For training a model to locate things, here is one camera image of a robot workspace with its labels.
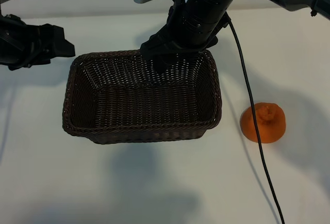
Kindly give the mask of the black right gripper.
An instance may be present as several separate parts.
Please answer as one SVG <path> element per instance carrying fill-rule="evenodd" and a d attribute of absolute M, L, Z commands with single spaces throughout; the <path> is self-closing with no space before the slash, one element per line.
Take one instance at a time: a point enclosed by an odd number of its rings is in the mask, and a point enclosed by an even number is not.
<path fill-rule="evenodd" d="M 140 54 L 154 57 L 154 70 L 163 74 L 178 61 L 178 46 L 181 49 L 200 49 L 214 35 L 233 0 L 179 0 L 173 13 L 162 27 L 149 40 L 142 43 Z"/>

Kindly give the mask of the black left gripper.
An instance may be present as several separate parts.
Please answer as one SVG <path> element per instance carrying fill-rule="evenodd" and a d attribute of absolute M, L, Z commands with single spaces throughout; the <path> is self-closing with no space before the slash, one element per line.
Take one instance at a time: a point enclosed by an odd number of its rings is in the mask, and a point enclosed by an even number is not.
<path fill-rule="evenodd" d="M 75 56 L 75 47 L 65 39 L 62 27 L 27 25 L 16 15 L 1 15 L 1 65 L 11 71 L 50 64 L 51 41 L 52 58 Z"/>

